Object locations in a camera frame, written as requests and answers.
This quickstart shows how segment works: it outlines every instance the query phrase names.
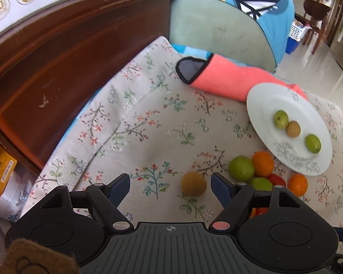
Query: tile floor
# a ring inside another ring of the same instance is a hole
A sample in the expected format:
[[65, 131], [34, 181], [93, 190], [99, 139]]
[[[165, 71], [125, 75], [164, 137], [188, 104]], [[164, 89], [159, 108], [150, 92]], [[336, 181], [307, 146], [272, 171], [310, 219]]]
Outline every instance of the tile floor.
[[300, 44], [292, 54], [285, 54], [275, 75], [331, 101], [343, 112], [343, 70], [325, 43], [311, 54], [314, 42]]

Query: green apple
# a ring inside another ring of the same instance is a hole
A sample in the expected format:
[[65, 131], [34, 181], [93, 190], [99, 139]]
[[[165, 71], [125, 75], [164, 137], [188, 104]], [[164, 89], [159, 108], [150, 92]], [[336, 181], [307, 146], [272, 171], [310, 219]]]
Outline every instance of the green apple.
[[322, 144], [317, 136], [309, 134], [305, 137], [305, 145], [308, 151], [317, 154], [322, 148]]
[[275, 127], [280, 130], [284, 130], [285, 128], [287, 128], [289, 123], [287, 113], [283, 110], [278, 110], [273, 116], [273, 123]]
[[235, 157], [229, 165], [230, 175], [237, 182], [248, 182], [254, 175], [254, 165], [251, 159], [239, 155]]
[[259, 191], [271, 191], [273, 188], [272, 183], [265, 177], [254, 177], [249, 181], [249, 184]]

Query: orange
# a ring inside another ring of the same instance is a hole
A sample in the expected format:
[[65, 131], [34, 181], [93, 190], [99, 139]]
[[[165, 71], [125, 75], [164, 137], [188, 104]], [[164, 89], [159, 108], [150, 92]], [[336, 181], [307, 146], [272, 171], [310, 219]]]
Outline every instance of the orange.
[[293, 175], [288, 181], [288, 189], [293, 192], [297, 197], [303, 196], [308, 190], [308, 181], [302, 174]]
[[260, 151], [254, 154], [252, 162], [256, 176], [268, 177], [274, 169], [272, 156], [266, 151]]

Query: floral tablecloth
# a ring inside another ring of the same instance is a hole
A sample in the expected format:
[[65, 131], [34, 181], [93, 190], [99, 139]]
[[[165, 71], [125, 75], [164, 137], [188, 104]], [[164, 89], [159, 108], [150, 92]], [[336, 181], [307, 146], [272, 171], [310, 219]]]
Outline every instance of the floral tablecloth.
[[[119, 209], [134, 225], [208, 225], [222, 211], [209, 185], [211, 174], [220, 172], [233, 181], [229, 161], [266, 148], [244, 103], [194, 90], [178, 79], [175, 64], [180, 58], [160, 37], [113, 77], [52, 154], [23, 213], [57, 185], [84, 190], [128, 173], [131, 190]], [[330, 131], [333, 157], [324, 174], [308, 177], [302, 200], [331, 225], [343, 227], [343, 116], [334, 104], [307, 96]], [[187, 197], [180, 190], [188, 171], [207, 180], [201, 197]], [[287, 181], [293, 171], [275, 159], [274, 173]]]

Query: brown stuffed animal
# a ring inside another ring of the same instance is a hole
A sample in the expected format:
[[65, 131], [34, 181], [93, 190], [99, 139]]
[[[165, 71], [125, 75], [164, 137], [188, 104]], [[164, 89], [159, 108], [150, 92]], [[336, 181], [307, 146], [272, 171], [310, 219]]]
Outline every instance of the brown stuffed animal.
[[9, 247], [0, 274], [80, 274], [75, 259], [26, 239]]

